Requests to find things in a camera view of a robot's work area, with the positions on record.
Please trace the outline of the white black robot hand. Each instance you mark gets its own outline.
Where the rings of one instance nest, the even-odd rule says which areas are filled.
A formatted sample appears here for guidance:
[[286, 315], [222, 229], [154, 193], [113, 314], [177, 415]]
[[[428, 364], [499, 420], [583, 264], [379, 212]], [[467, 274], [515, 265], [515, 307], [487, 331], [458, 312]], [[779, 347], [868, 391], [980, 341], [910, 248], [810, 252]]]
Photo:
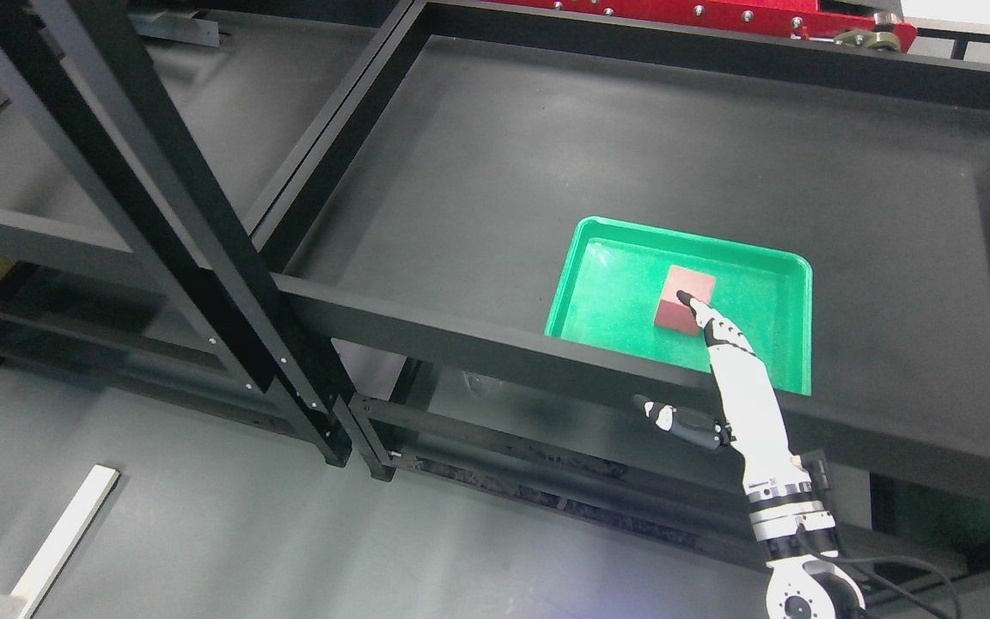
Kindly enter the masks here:
[[730, 447], [745, 461], [742, 488], [758, 481], [794, 481], [810, 478], [800, 458], [791, 450], [785, 419], [773, 390], [767, 367], [757, 356], [746, 334], [711, 305], [684, 290], [679, 302], [693, 314], [703, 334], [712, 376], [718, 385], [723, 416], [711, 428], [699, 430], [680, 419], [675, 405], [647, 396], [633, 397], [635, 407], [661, 431], [670, 432], [708, 450]]

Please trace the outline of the silver white robot forearm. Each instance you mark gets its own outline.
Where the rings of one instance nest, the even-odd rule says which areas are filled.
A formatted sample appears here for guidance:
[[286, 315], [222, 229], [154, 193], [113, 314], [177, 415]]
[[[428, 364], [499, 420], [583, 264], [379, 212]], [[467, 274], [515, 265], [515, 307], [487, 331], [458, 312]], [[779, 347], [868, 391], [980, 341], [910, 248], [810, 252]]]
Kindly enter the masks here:
[[769, 618], [867, 618], [855, 579], [840, 564], [840, 537], [809, 478], [745, 485], [749, 521], [770, 569]]

